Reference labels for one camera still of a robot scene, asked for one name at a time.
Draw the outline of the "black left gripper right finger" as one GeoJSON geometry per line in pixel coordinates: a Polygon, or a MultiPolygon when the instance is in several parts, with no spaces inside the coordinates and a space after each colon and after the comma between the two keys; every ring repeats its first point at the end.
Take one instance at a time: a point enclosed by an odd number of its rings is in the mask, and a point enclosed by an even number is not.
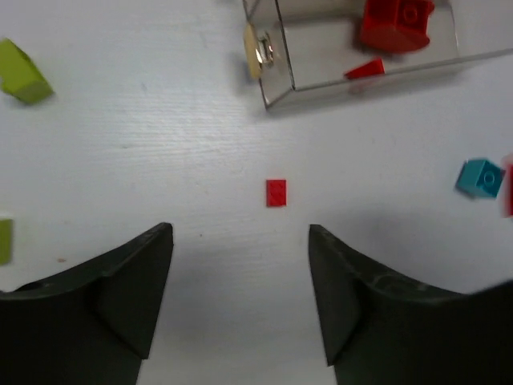
{"type": "Polygon", "coordinates": [[[309,266],[328,365],[340,384],[509,384],[512,284],[459,294],[309,228],[309,266]]]}

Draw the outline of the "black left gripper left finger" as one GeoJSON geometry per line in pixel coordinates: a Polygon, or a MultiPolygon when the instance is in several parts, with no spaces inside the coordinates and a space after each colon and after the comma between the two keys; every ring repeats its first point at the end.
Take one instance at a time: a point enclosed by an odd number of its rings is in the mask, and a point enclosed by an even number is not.
{"type": "Polygon", "coordinates": [[[135,384],[172,260],[160,223],[61,273],[1,294],[3,384],[135,384]]]}

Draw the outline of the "small red lego piece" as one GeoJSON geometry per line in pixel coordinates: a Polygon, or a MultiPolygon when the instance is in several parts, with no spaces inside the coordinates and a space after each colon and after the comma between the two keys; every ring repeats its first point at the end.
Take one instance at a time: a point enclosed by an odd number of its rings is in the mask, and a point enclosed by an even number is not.
{"type": "Polygon", "coordinates": [[[284,207],[287,205],[287,181],[266,180],[266,205],[284,207]]]}

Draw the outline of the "red sloped lego piece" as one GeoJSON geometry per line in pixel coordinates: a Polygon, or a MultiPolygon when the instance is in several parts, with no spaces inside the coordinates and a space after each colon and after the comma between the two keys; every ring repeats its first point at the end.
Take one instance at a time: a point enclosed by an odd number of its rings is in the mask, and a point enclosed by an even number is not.
{"type": "Polygon", "coordinates": [[[513,216],[513,154],[503,158],[503,215],[507,218],[513,216]]]}

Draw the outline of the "small green lego piece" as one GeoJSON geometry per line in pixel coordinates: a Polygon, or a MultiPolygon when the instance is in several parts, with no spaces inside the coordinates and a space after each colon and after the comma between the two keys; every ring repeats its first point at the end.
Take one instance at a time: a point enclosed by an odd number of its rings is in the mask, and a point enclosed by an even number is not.
{"type": "Polygon", "coordinates": [[[27,105],[42,102],[54,94],[31,58],[8,38],[1,40],[1,89],[27,105]]]}

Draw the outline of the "small red lego wedge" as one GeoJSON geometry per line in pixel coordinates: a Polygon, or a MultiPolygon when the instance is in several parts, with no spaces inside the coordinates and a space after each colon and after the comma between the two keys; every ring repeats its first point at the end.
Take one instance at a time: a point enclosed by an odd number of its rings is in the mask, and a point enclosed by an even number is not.
{"type": "Polygon", "coordinates": [[[363,79],[367,77],[373,77],[378,75],[384,75],[385,68],[381,58],[375,58],[367,63],[362,64],[359,67],[355,67],[350,71],[347,71],[344,76],[346,79],[363,79]]]}

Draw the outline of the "red rounded lego brick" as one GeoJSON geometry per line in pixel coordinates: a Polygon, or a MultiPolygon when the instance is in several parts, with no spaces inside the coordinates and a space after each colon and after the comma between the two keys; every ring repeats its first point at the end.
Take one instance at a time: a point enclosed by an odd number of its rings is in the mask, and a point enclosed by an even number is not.
{"type": "Polygon", "coordinates": [[[389,54],[420,51],[430,44],[427,27],[434,9],[425,0],[368,0],[359,40],[389,54]]]}

